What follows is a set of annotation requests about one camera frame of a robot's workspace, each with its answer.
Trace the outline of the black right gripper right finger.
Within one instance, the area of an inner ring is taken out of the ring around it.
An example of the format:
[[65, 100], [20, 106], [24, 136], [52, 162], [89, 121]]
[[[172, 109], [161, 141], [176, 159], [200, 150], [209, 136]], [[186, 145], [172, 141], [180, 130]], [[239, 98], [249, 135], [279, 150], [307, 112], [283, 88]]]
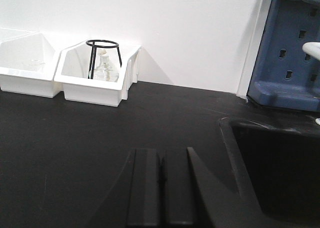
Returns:
[[250, 211], [206, 167], [193, 148], [167, 150], [165, 224], [168, 228], [248, 228]]

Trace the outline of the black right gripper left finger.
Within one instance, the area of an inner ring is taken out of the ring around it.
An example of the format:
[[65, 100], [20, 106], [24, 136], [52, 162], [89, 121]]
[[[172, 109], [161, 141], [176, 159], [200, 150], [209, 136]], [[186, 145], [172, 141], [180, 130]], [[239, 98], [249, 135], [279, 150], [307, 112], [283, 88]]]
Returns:
[[159, 158], [155, 149], [133, 149], [87, 228], [160, 226]]

